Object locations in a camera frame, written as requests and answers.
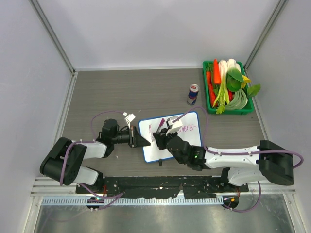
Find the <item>magenta capped marker pen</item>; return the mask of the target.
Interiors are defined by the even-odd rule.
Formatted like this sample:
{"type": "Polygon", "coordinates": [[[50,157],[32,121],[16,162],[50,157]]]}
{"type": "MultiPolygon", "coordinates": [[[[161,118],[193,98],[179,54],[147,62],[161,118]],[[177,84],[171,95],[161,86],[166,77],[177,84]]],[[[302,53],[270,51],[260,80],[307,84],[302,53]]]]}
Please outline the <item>magenta capped marker pen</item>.
{"type": "Polygon", "coordinates": [[[159,126],[158,126],[158,128],[156,130],[157,133],[160,132],[161,127],[163,126],[164,123],[165,123],[165,119],[162,118],[161,121],[160,121],[160,124],[159,124],[159,126]]]}

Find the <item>blue framed whiteboard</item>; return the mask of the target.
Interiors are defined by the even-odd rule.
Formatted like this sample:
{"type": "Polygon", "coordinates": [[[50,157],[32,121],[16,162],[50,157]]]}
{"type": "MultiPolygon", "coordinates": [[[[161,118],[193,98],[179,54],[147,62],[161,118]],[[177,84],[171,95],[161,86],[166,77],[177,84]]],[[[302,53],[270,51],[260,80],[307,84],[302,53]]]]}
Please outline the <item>blue framed whiteboard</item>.
{"type": "MultiPolygon", "coordinates": [[[[167,150],[160,150],[153,137],[153,133],[158,129],[162,119],[167,120],[171,117],[179,117],[182,114],[158,116],[154,118],[143,119],[138,122],[139,133],[148,140],[151,145],[142,148],[144,160],[147,163],[168,160],[173,156],[167,150]]],[[[191,145],[200,146],[202,144],[200,123],[198,113],[191,111],[181,119],[182,128],[178,131],[178,136],[184,141],[188,141],[191,145]]]]}

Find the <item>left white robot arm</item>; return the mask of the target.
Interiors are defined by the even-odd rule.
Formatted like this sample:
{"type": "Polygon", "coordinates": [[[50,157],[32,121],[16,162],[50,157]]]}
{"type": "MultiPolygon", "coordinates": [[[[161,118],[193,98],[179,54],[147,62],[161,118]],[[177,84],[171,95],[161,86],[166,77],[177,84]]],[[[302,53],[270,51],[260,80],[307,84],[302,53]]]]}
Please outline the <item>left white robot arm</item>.
{"type": "Polygon", "coordinates": [[[130,148],[150,146],[136,126],[119,128],[114,119],[107,119],[96,140],[72,141],[61,137],[54,144],[40,165],[40,173],[61,185],[82,183],[92,193],[100,193],[104,186],[104,175],[95,169],[83,167],[86,159],[108,157],[116,144],[128,144],[130,148]]]}

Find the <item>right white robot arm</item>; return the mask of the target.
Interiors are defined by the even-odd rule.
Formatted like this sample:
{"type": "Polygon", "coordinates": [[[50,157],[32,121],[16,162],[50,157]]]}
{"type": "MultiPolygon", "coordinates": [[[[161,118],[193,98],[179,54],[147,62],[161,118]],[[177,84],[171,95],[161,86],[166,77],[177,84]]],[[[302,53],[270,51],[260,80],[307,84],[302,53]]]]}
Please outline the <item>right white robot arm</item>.
{"type": "Polygon", "coordinates": [[[177,133],[167,134],[165,129],[153,136],[158,148],[168,150],[179,164],[197,171],[222,168],[219,185],[226,192],[256,181],[294,184],[293,156],[269,140],[262,140],[258,146],[229,150],[191,145],[177,133]]]}

